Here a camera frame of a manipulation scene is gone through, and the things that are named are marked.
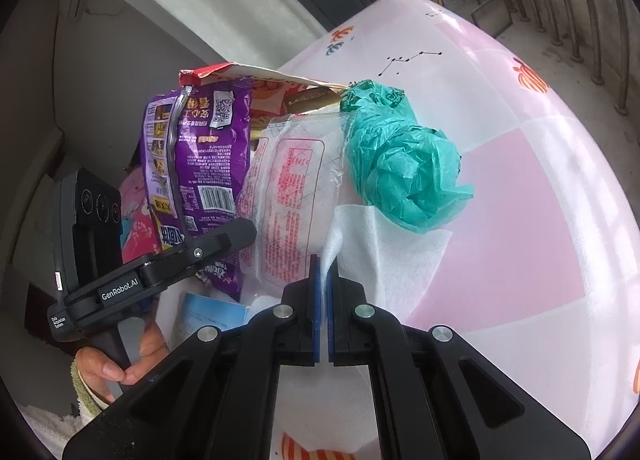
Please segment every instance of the barcode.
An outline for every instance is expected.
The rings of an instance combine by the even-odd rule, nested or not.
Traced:
[[[197,231],[198,226],[196,225],[196,220],[193,219],[193,216],[185,216],[184,224],[187,226],[188,231]]]
[[[199,185],[200,200],[202,208],[206,211],[217,210],[228,213],[236,212],[236,204],[234,203],[234,193],[228,187],[219,187],[213,185]]]

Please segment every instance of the plastic packaging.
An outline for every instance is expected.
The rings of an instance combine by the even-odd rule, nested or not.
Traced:
[[[334,216],[342,182],[348,117],[337,105],[272,121],[262,132],[238,200],[238,215],[258,235],[239,253],[245,281],[257,280],[275,297],[307,277]]]
[[[417,125],[404,91],[363,80],[341,108],[356,112],[346,156],[364,202],[394,223],[425,233],[456,217],[474,194],[457,186],[460,154],[442,131]]]
[[[236,217],[249,167],[252,82],[237,78],[157,96],[143,122],[143,171],[162,249]],[[201,279],[239,300],[238,259],[207,266]]]

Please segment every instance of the black handle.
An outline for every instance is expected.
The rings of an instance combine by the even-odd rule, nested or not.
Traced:
[[[94,348],[98,348],[123,370],[126,370],[131,365],[117,326],[92,335],[90,341]]]

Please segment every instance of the camera lens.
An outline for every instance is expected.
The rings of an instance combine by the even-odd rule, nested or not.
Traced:
[[[109,202],[103,195],[98,196],[95,202],[96,210],[98,213],[98,219],[100,221],[107,221],[109,219]]]
[[[120,221],[120,208],[118,207],[118,204],[113,204],[111,206],[111,220],[116,223],[119,223]]]
[[[80,203],[82,204],[82,210],[84,213],[90,215],[91,211],[94,210],[94,197],[91,195],[91,191],[89,189],[82,191]]]

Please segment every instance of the metal screw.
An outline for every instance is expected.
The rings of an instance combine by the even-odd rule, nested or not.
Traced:
[[[278,319],[286,319],[293,315],[293,308],[289,305],[276,305],[273,307],[273,315]]]
[[[371,317],[376,310],[371,305],[358,305],[356,306],[356,316],[368,318]]]
[[[201,341],[208,343],[218,337],[218,330],[216,330],[213,326],[203,326],[200,330],[198,330],[198,339]]]
[[[431,335],[436,341],[440,341],[442,343],[448,343],[453,339],[453,332],[451,328],[448,326],[436,326],[436,328],[431,331]]]

